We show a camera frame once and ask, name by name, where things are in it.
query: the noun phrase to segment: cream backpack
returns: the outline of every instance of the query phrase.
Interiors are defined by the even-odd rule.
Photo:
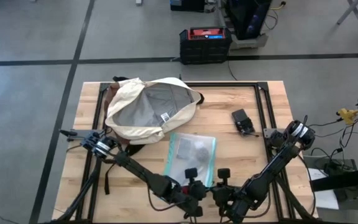
[[[106,125],[129,144],[149,144],[188,122],[202,103],[200,93],[177,78],[113,83],[108,90]]]

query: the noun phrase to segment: wooden table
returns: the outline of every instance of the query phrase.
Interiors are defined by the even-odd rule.
[[[277,127],[285,128],[293,118],[284,84],[283,82],[274,81],[268,82],[268,85]],[[219,181],[216,173],[217,169],[228,167],[231,169],[229,184],[241,186],[246,179],[253,174],[259,173],[267,164],[263,139],[255,136],[240,136],[231,118],[231,112],[244,108],[251,118],[257,134],[261,134],[255,91],[250,87],[197,87],[194,89],[204,94],[205,101],[198,106],[191,121],[173,131],[216,137],[215,182]],[[88,82],[83,84],[73,128],[91,129],[98,90],[99,83]],[[265,119],[269,126],[270,121],[263,94],[262,99]],[[168,142],[169,133],[160,142],[146,145],[133,158],[152,172],[161,174],[167,159]],[[79,192],[85,157],[86,151],[83,148],[73,149],[67,153],[53,218],[58,218],[62,214],[58,209],[66,210]],[[101,168],[94,222],[157,223],[183,221],[183,211],[179,208],[175,207],[165,212],[154,211],[147,199],[146,185],[121,167],[113,167],[110,171],[110,194],[105,195],[104,174],[108,167],[108,165],[103,164]],[[287,165],[287,175],[291,191],[310,212],[313,206],[313,194],[308,182],[306,169],[300,159],[293,159]],[[285,217],[288,217],[287,206],[282,192],[280,196]],[[154,196],[152,196],[152,200],[158,208],[167,206],[166,203]],[[83,217],[86,217],[88,211],[88,201],[89,199],[86,198]],[[215,206],[210,193],[200,202],[200,205],[203,207],[204,216],[198,218],[198,222],[219,222],[218,208]],[[250,211],[248,215],[260,214],[266,207],[267,200],[257,211]],[[266,215],[256,219],[245,219],[244,221],[277,221],[273,194],[272,206]]]

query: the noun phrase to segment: ziplock bag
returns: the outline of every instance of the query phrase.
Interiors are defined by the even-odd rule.
[[[198,176],[205,186],[213,183],[216,138],[194,134],[172,133],[169,143],[167,164],[164,175],[181,185],[188,185],[185,170],[197,168]]]

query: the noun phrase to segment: white paper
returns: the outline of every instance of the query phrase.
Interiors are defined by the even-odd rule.
[[[309,169],[311,180],[326,177],[321,172],[323,171],[318,169]],[[323,190],[315,192],[314,194],[316,195],[316,207],[339,210],[338,200],[336,199],[334,190]]]

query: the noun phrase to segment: gray floor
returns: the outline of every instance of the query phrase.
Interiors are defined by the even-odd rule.
[[[216,22],[213,14],[172,12],[168,2],[161,2],[145,0],[136,7],[130,0],[96,0],[81,59],[176,57],[179,32]],[[343,0],[288,0],[278,11],[278,26],[268,33],[264,48],[231,55],[358,53],[355,15],[335,25],[348,5]],[[0,0],[0,61],[72,59],[87,7],[88,1],[76,0]],[[307,114],[310,124],[332,121],[338,109],[355,108],[357,103],[358,58],[230,61],[230,67],[239,80],[283,80],[294,118]],[[0,67],[0,216],[14,222],[29,220],[69,69],[70,65]],[[63,128],[73,124],[83,82],[179,74],[184,80],[232,80],[227,62],[79,65]],[[341,128],[338,124],[316,131],[325,134]],[[60,138],[40,222],[53,212],[66,146]],[[338,147],[338,136],[318,139],[315,146],[330,153]],[[355,159],[358,166],[358,135],[352,137],[345,157]],[[318,212],[327,221],[358,223],[358,211]]]

